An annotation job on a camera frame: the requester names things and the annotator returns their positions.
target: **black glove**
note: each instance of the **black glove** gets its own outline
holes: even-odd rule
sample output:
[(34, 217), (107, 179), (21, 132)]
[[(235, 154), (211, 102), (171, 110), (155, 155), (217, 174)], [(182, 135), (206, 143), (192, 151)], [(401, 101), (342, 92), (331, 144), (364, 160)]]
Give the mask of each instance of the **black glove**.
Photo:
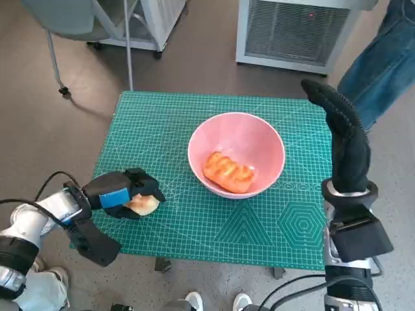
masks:
[(113, 171), (98, 176), (82, 188), (93, 210), (104, 209), (116, 218), (136, 219), (140, 215), (123, 206), (134, 196), (154, 196), (158, 201), (166, 199), (159, 190), (156, 179), (141, 168), (130, 168), (125, 172)]
[(304, 79), (309, 101), (326, 111), (332, 135), (331, 162), (334, 188), (341, 192), (363, 192), (370, 166), (370, 147), (354, 106), (330, 86)]

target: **hexagon pattern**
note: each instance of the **hexagon pattern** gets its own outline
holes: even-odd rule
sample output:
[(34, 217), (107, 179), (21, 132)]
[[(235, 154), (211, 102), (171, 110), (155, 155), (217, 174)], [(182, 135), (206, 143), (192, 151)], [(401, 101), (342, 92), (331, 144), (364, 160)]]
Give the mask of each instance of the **hexagon pattern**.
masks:
[(324, 217), (317, 204), (289, 202), (278, 218), (278, 225), (294, 249), (321, 249)]

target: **white radiator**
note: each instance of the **white radiator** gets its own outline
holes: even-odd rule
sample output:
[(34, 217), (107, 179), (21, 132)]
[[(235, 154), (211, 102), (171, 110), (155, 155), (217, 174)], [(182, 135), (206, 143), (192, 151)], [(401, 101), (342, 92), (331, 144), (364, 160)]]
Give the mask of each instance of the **white radiator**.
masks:
[(375, 0), (240, 0), (236, 61), (328, 74)]
[[(130, 45), (136, 49), (153, 50), (161, 57), (170, 33), (186, 0), (140, 0), (130, 20)], [(102, 40), (103, 44), (125, 46), (125, 40)]]

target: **chair wheel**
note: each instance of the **chair wheel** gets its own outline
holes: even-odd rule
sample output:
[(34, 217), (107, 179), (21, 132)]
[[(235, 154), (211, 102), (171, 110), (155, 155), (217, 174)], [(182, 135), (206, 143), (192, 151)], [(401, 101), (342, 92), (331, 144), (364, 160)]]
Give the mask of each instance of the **chair wheel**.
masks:
[(101, 51), (104, 48), (104, 45), (101, 42), (87, 42), (87, 45), (92, 45), (92, 47), (96, 50), (96, 51)]
[(71, 94), (71, 92), (69, 91), (69, 89), (67, 87), (65, 87), (65, 86), (64, 87), (61, 87), (59, 89), (59, 93), (61, 93), (62, 96)]
[(163, 52), (159, 52), (159, 51), (153, 52), (153, 57), (155, 60), (160, 60), (162, 56), (163, 56)]

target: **floor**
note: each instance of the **floor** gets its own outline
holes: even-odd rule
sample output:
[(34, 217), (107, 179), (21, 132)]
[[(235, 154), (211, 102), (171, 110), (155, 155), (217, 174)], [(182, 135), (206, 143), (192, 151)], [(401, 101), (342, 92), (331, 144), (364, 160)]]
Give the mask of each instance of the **floor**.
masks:
[[(300, 80), (313, 75), (235, 64), (237, 2), (192, 0), (189, 15), (176, 27), (162, 60), (153, 60), (146, 51), (133, 52), (136, 89), (303, 98)], [(338, 83), (373, 38), (386, 2), (380, 0), (374, 11), (363, 14), (328, 78), (330, 84)], [(124, 49), (107, 47), (97, 52), (83, 43), (57, 38), (56, 53), (74, 102), (56, 92), (43, 30), (19, 1), (0, 1), (2, 198), (30, 198), (55, 170), (69, 171), (81, 183), (88, 182), (117, 98), (126, 89)], [(389, 311), (415, 305), (415, 270), (410, 263), (415, 255), (414, 97), (415, 89), (402, 96), (370, 133), (370, 177), (380, 189), (375, 211), (396, 249), (381, 257), (386, 275), (375, 281), (375, 290)], [(47, 190), (58, 189), (61, 182)], [(1, 227), (8, 225), (12, 208), (1, 209)], [(131, 255), (120, 255), (101, 269), (67, 245), (65, 234), (55, 231), (45, 239), (42, 255), (49, 265), (68, 269), (71, 310), (109, 310), (111, 303), (158, 310), (191, 290), (203, 295), (206, 310), (231, 310), (238, 292), (250, 294), (259, 303), (281, 283), (266, 268), (180, 260), (173, 262), (172, 271), (160, 275), (152, 271), (152, 258)], [(285, 279), (302, 273), (291, 270)], [(281, 310), (322, 310), (322, 295), (295, 300)]]

